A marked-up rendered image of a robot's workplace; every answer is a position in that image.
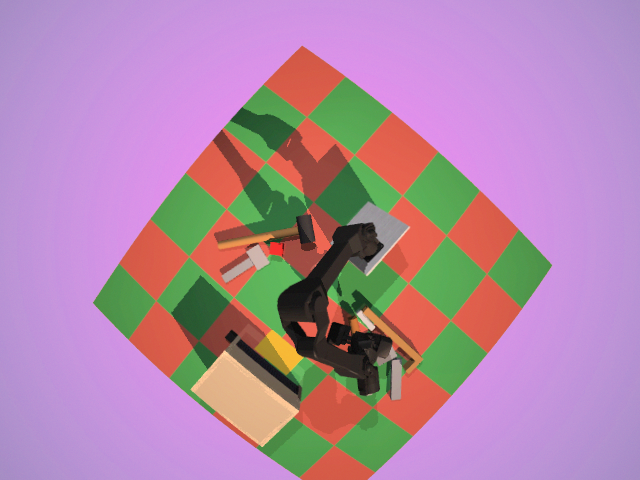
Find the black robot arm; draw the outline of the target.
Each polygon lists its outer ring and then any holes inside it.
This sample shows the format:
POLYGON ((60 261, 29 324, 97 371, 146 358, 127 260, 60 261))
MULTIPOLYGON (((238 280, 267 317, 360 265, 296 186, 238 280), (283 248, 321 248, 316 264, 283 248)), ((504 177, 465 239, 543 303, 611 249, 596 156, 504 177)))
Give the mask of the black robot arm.
POLYGON ((354 349, 348 346, 348 352, 327 342, 327 292, 350 257, 369 263, 384 247, 376 237, 373 222, 337 227, 332 236, 334 244, 307 278, 282 291, 277 305, 282 327, 297 354, 330 365, 340 376, 356 378, 361 396, 380 390, 378 367, 374 366, 378 355, 372 339, 359 340, 354 349), (298 322, 316 323, 316 336, 306 336, 298 322))

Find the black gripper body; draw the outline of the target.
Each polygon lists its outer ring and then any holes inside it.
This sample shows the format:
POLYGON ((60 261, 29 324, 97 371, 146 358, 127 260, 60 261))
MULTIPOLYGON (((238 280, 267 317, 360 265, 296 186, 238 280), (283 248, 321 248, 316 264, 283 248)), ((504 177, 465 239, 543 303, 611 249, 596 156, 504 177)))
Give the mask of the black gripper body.
POLYGON ((348 330, 345 330, 345 326, 337 322, 332 323, 328 333, 327 342, 336 346, 339 346, 340 344, 345 345, 347 343, 351 345, 352 349, 354 349, 354 346, 359 340, 366 339, 372 339, 372 343, 378 357, 384 359, 388 357, 393 344, 391 337, 381 335, 380 338, 376 336, 373 336, 372 338, 372 335, 367 335, 359 331, 356 331, 352 336, 349 336, 348 330))

